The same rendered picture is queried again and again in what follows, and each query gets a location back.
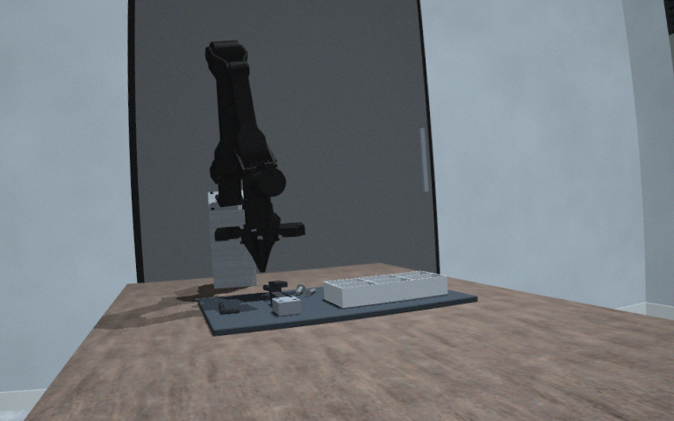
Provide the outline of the dark grey flat bar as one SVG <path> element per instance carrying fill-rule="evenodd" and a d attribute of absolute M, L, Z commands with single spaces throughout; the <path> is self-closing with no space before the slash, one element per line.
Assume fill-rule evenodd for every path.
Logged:
<path fill-rule="evenodd" d="M 271 305 L 272 305 L 272 298 L 276 298 L 276 297 L 285 297 L 285 295 L 280 293 L 280 292 L 270 292 Z"/>

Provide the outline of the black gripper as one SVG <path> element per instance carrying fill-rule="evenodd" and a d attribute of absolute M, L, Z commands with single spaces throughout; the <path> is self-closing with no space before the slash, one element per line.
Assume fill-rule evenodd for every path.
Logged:
<path fill-rule="evenodd" d="M 278 238 L 279 232 L 284 238 L 305 235 L 305 226 L 302 222 L 280 224 L 280 228 L 279 226 L 273 227 L 271 208 L 273 208 L 273 203 L 270 202 L 270 198 L 244 200 L 242 209 L 245 210 L 245 230 L 240 229 L 239 226 L 232 226 L 233 228 L 217 228 L 215 231 L 215 241 L 225 241 L 229 240 L 229 238 L 238 239 L 240 236 L 240 243 L 244 244 L 250 252 L 261 273 L 264 273 L 266 270 L 270 251 L 275 244 L 275 242 L 268 242 L 280 240 Z M 259 228 L 255 232 L 251 232 L 256 227 L 268 230 L 263 231 L 262 228 Z M 258 236 L 262 236 L 262 240 L 257 239 Z M 267 252 L 266 247 L 268 248 Z"/>

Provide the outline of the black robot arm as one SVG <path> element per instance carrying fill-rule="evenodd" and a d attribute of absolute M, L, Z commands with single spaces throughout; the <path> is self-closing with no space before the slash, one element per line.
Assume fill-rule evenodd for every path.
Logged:
<path fill-rule="evenodd" d="M 219 186 L 219 195 L 215 196 L 219 207 L 280 195 L 286 179 L 257 127 L 247 50 L 238 40 L 213 41 L 205 49 L 205 58 L 217 83 L 220 141 L 210 174 Z M 270 161 L 273 163 L 266 163 Z"/>

